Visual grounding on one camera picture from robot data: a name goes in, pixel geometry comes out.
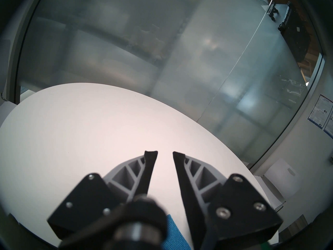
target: screw head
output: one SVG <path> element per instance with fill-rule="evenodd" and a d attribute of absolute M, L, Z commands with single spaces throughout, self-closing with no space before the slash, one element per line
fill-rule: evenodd
<path fill-rule="evenodd" d="M 262 204 L 261 202 L 256 202 L 255 204 L 253 204 L 253 206 L 256 210 L 259 210 L 259 211 L 266 210 L 266 206 L 264 204 Z"/>
<path fill-rule="evenodd" d="M 216 209 L 216 215 L 221 219 L 228 219 L 231 216 L 230 210 L 224 207 L 219 207 Z"/>
<path fill-rule="evenodd" d="M 109 208 L 105 208 L 105 209 L 103 210 L 103 215 L 104 215 L 104 216 L 107 216 L 107 215 L 109 215 L 110 213 L 111 213 L 111 211 L 110 211 Z"/>
<path fill-rule="evenodd" d="M 73 204 L 71 202 L 66 202 L 66 207 L 70 209 L 73 207 Z"/>
<path fill-rule="evenodd" d="M 236 181 L 236 182 L 242 182 L 243 181 L 243 179 L 241 178 L 241 177 L 239 177 L 239 176 L 234 176 L 233 178 L 232 178 L 234 181 Z"/>

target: metal frame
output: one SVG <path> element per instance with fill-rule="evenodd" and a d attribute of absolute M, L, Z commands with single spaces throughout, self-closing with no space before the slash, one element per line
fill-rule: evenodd
<path fill-rule="evenodd" d="M 19 24 L 17 34 L 13 42 L 13 47 L 8 65 L 6 98 L 15 104 L 19 104 L 20 102 L 21 87 L 17 86 L 17 72 L 22 47 L 32 16 L 34 15 L 39 2 L 40 0 L 32 0 L 31 4 L 27 7 L 26 11 L 24 12 L 23 18 Z"/>
<path fill-rule="evenodd" d="M 279 212 L 280 210 L 282 210 L 282 208 L 283 208 L 283 205 L 286 203 L 286 201 L 284 201 L 280 206 L 282 206 L 280 209 L 278 209 L 276 212 Z"/>

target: gray gripper frame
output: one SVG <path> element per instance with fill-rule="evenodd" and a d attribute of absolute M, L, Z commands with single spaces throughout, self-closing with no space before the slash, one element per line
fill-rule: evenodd
<path fill-rule="evenodd" d="M 119 164 L 103 177 L 121 202 L 129 202 L 138 194 L 147 194 L 157 153 L 145 151 L 143 156 Z"/>

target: glass panel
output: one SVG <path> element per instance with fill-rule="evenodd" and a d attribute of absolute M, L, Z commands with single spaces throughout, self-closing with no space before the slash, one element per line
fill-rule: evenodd
<path fill-rule="evenodd" d="M 198 121 L 248 163 L 255 163 L 274 143 L 308 91 L 295 61 L 297 52 L 277 29 L 280 23 L 265 15 Z"/>
<path fill-rule="evenodd" d="M 17 81 L 145 94 L 251 167 L 302 104 L 319 53 L 297 0 L 41 0 Z"/>

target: chair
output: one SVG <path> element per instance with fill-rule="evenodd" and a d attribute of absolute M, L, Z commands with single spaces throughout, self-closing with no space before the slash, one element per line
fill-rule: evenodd
<path fill-rule="evenodd" d="M 254 177 L 276 212 L 301 188 L 302 183 L 300 175 L 283 159 L 276 161 L 263 176 Z"/>

